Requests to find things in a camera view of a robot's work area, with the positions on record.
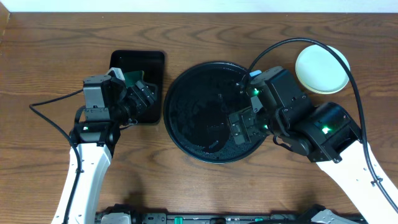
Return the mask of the yellow plate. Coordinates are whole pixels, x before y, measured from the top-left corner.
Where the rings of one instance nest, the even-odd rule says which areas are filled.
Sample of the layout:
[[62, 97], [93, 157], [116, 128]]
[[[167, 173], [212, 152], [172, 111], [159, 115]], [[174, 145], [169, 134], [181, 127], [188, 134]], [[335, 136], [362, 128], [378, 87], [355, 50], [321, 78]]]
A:
[[312, 91], [314, 93], [321, 94], [321, 95], [330, 95], [330, 94], [337, 93], [337, 92], [341, 91], [348, 84], [348, 82], [342, 82], [342, 83], [339, 83], [336, 86], [332, 86], [332, 87], [329, 86], [327, 88], [319, 88], [319, 87], [314, 88], [314, 87], [311, 87], [310, 85], [306, 84], [305, 82], [303, 82], [301, 80], [299, 80], [299, 82], [306, 89], [308, 89], [308, 90], [310, 90], [310, 91]]

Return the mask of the round black tray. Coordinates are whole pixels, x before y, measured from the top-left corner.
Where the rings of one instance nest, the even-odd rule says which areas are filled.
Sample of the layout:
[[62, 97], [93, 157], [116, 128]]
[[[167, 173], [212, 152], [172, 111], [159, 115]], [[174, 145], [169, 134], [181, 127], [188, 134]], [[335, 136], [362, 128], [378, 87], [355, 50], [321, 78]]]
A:
[[246, 68], [232, 62], [205, 62], [184, 71], [170, 86], [164, 123], [172, 141], [203, 162], [224, 164], [253, 153], [264, 137], [236, 144], [228, 116], [250, 105], [239, 82]]

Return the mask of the light blue plate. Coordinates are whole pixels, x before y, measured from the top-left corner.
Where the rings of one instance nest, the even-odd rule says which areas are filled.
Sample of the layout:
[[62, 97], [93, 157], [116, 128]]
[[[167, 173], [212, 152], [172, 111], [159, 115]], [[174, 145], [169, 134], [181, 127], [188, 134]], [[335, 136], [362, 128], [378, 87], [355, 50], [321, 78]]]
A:
[[295, 72], [298, 80], [314, 88], [327, 88], [349, 81], [337, 59], [318, 45], [306, 47], [299, 53]]

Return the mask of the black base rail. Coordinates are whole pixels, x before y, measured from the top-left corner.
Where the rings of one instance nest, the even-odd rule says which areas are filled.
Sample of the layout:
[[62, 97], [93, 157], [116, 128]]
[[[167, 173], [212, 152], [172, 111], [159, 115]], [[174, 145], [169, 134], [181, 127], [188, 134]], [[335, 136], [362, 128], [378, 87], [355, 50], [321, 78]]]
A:
[[130, 205], [116, 204], [95, 215], [95, 224], [247, 224], [247, 223], [366, 223], [362, 215], [339, 216], [331, 210], [314, 205], [303, 214], [189, 214], [189, 213], [141, 213]]

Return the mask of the black rectangular tray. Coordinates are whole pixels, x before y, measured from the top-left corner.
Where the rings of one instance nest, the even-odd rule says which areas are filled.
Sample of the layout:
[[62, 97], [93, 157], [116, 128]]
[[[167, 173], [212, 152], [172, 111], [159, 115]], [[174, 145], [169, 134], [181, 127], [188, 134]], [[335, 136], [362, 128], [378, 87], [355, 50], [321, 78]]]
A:
[[123, 73], [142, 70], [143, 81], [157, 86], [155, 104], [141, 115], [138, 124], [158, 124], [162, 115], [162, 87], [165, 70], [165, 54], [162, 51], [115, 50], [109, 67], [120, 68]]

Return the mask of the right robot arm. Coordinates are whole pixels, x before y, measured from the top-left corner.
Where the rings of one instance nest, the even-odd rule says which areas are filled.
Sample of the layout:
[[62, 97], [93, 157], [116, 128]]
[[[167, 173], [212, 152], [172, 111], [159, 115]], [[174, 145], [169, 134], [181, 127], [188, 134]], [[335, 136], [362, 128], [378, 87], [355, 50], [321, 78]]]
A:
[[250, 106], [228, 117], [236, 144], [272, 136], [273, 142], [308, 158], [328, 174], [368, 223], [397, 223], [397, 212], [377, 183], [397, 201], [397, 187], [373, 153], [348, 112], [333, 102], [312, 104], [294, 76], [281, 66], [249, 75]]

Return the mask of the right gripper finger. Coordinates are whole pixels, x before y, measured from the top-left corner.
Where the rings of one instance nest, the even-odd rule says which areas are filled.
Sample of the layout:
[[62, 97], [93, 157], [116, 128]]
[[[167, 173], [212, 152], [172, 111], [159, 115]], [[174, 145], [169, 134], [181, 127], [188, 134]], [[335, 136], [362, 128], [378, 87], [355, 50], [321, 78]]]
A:
[[244, 123], [243, 112], [235, 112], [228, 116], [228, 123], [233, 139], [237, 145], [251, 142]]
[[238, 123], [244, 139], [265, 138], [267, 134], [261, 130], [260, 122], [256, 119], [256, 113], [252, 108], [247, 107], [238, 112]]

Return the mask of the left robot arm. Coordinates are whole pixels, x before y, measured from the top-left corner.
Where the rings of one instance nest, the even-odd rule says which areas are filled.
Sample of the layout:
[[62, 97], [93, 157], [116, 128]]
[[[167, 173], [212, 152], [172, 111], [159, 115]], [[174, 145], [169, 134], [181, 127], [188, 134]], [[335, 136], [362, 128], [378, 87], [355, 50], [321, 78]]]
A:
[[76, 112], [67, 179], [53, 223], [94, 223], [102, 183], [121, 130], [158, 100], [158, 87], [142, 70], [112, 67], [84, 79], [85, 106]]

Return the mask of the green yellow sponge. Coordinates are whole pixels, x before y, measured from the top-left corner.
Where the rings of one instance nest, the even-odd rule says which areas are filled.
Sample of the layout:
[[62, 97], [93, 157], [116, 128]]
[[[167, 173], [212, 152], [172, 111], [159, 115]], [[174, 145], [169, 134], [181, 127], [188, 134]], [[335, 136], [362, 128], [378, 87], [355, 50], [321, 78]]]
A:
[[138, 70], [124, 74], [126, 88], [134, 86], [138, 81], [143, 81], [144, 71]]

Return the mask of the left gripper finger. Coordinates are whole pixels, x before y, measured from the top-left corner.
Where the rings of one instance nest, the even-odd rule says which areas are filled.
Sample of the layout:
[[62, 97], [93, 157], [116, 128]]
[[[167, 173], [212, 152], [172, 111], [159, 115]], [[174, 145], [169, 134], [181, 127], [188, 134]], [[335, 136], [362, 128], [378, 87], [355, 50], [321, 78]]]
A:
[[137, 90], [142, 90], [143, 94], [146, 96], [146, 101], [148, 102], [148, 106], [152, 106], [157, 101], [157, 92], [158, 87], [155, 84], [147, 83], [144, 81], [138, 81], [134, 88]]
[[148, 108], [148, 102], [146, 101], [147, 98], [143, 94], [142, 90], [128, 88], [126, 96], [126, 103], [129, 106], [131, 114], [143, 114]]

